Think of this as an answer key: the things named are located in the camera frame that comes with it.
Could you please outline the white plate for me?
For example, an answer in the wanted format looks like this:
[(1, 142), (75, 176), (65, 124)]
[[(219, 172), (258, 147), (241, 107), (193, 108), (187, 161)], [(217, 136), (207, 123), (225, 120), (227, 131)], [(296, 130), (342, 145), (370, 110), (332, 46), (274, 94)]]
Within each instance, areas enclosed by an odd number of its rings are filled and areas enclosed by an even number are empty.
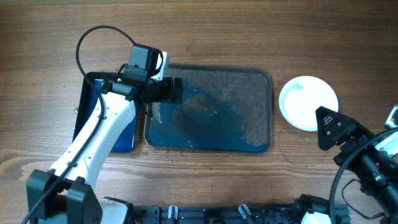
[(338, 97), (332, 87), (320, 78), (300, 76), (288, 81), (279, 95), (282, 116), (293, 127), (317, 130), (315, 111), (324, 106), (338, 111)]

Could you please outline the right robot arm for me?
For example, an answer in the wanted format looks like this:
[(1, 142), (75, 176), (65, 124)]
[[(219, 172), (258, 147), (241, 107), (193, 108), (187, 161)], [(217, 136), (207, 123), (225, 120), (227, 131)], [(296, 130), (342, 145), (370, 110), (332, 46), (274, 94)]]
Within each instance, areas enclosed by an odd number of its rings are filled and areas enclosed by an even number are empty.
[(301, 223), (349, 223), (349, 203), (337, 205), (335, 195), (343, 172), (353, 172), (362, 193), (382, 208), (373, 215), (381, 223), (397, 223), (397, 108), (385, 122), (385, 131), (374, 134), (355, 119), (326, 107), (316, 110), (318, 146), (327, 151), (339, 146), (333, 160), (339, 167), (328, 199), (301, 195), (292, 209)]

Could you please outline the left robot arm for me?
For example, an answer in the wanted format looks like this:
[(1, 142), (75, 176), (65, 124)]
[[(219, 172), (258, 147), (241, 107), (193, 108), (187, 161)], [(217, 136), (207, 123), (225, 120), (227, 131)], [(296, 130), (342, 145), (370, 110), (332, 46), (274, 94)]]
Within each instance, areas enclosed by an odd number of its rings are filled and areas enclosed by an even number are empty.
[(118, 73), (94, 87), (98, 101), (68, 150), (47, 172), (27, 180), (24, 223), (135, 223), (134, 206), (94, 193), (100, 170), (121, 133), (136, 118), (136, 105), (181, 103), (182, 79), (165, 78), (167, 52), (134, 45)]

